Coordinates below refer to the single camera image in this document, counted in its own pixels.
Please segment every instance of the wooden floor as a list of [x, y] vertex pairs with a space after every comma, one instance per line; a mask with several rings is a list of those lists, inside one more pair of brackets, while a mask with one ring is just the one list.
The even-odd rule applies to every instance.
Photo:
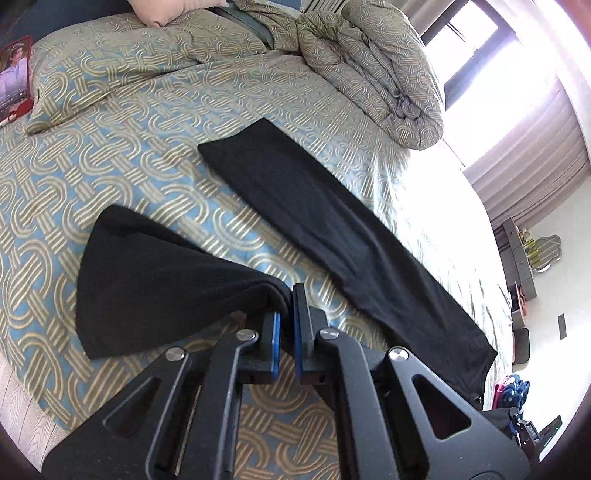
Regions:
[[0, 423], [38, 470], [48, 452], [67, 436], [31, 399], [1, 353]]

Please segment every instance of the pillow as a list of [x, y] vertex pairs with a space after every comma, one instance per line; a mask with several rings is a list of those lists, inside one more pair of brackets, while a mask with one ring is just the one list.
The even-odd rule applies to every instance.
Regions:
[[128, 0], [148, 27], [164, 27], [175, 18], [199, 8], [226, 7], [226, 0]]
[[203, 9], [167, 28], [145, 28], [131, 13], [67, 27], [33, 46], [35, 105], [25, 132], [60, 125], [119, 88], [267, 51], [254, 33]]

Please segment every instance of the black metal bracket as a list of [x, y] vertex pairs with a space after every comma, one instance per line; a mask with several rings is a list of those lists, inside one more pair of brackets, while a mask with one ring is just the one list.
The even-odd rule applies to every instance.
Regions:
[[[293, 289], [302, 384], [335, 412], [343, 480], [523, 480], [524, 451], [410, 351], [364, 348]], [[48, 480], [230, 480], [244, 384], [277, 379], [280, 316], [166, 350], [46, 457]]]
[[280, 316], [212, 350], [166, 350], [46, 457], [48, 480], [230, 480], [242, 387], [277, 379]]
[[328, 325], [293, 290], [296, 371], [335, 412], [343, 480], [524, 479], [515, 443], [410, 351], [384, 353]]
[[521, 420], [516, 407], [509, 410], [511, 423], [515, 429], [515, 441], [517, 446], [522, 449], [530, 458], [532, 465], [537, 465], [540, 461], [540, 451], [542, 450], [542, 438], [534, 424], [530, 421]]

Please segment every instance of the folded black fabric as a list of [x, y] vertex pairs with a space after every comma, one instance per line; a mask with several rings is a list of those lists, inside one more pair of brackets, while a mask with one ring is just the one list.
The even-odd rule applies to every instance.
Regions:
[[90, 359], [126, 355], [186, 338], [236, 310], [288, 315], [290, 302], [278, 278], [216, 258], [113, 205], [82, 257], [76, 331]]
[[361, 311], [482, 409], [495, 350], [396, 237], [314, 157], [265, 119], [199, 146], [205, 162]]

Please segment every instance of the bright window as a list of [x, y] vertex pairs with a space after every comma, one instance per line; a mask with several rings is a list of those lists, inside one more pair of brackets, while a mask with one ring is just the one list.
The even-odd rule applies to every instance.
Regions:
[[423, 40], [444, 84], [443, 139], [461, 168], [509, 133], [554, 81], [483, 0], [456, 0]]

